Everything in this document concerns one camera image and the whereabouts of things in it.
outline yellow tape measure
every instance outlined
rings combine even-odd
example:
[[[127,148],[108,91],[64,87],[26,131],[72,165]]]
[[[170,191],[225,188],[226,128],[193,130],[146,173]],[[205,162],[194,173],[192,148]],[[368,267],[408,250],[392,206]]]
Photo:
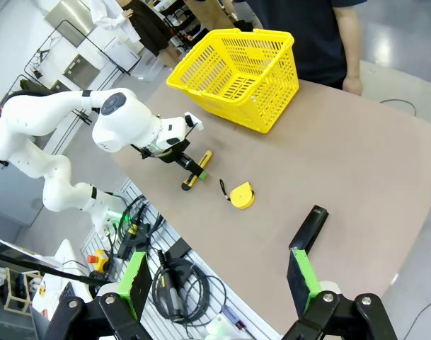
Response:
[[[249,182],[245,182],[241,186],[233,189],[231,193],[226,194],[226,190],[224,188],[224,182],[220,179],[220,186],[222,187],[222,191],[224,197],[231,202],[231,204],[238,209],[246,209],[250,205],[253,204],[255,200],[255,192],[253,191],[253,187]]]

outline yellow plastic basket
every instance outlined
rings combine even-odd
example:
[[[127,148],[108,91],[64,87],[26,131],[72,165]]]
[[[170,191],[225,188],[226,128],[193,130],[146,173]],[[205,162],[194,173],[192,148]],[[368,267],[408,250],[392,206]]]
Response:
[[[213,30],[166,82],[206,111],[267,133],[299,89],[290,33]]]

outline black shirt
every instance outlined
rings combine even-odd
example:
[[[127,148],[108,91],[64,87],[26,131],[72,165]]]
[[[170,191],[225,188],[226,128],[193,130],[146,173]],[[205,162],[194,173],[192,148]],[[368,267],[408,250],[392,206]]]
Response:
[[[300,79],[334,84],[347,74],[333,7],[348,7],[366,0],[247,0],[268,30],[290,32]]]

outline floor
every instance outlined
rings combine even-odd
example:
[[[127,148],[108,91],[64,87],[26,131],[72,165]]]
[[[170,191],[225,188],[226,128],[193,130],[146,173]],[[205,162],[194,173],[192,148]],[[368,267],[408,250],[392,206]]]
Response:
[[[366,61],[362,64],[364,96],[375,101],[411,101],[417,117],[431,123],[431,0],[369,0],[358,11]],[[168,74],[169,70],[163,70],[153,83],[125,77],[118,86],[134,90],[144,101]],[[387,105],[414,114],[408,104]],[[90,131],[84,125],[66,152],[74,167],[73,182],[88,181],[113,191],[122,185],[125,176],[110,156],[94,145]],[[78,210],[55,213],[44,209],[16,243],[41,254],[53,254],[63,238],[70,239],[78,249],[90,230],[88,216]],[[419,311],[431,302],[431,208],[418,240],[383,300],[398,338],[404,339]],[[407,337],[412,339],[431,340],[431,307]]]

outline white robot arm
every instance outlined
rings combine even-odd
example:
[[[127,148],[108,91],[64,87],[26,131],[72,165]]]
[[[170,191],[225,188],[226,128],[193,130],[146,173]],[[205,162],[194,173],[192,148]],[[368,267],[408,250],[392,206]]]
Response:
[[[186,113],[187,119],[160,119],[128,89],[68,91],[45,97],[15,96],[6,102],[0,118],[0,160],[11,162],[29,177],[44,177],[44,206],[51,211],[78,208],[88,212],[96,231],[103,236],[107,229],[112,229],[116,218],[113,216],[117,215],[118,221],[119,213],[125,208],[120,198],[87,183],[71,185],[69,159],[46,154],[28,139],[30,135],[51,133],[77,108],[100,108],[93,139],[107,152],[134,145],[150,157],[159,157],[185,140],[188,117],[198,130],[202,129],[202,123],[191,113]]]

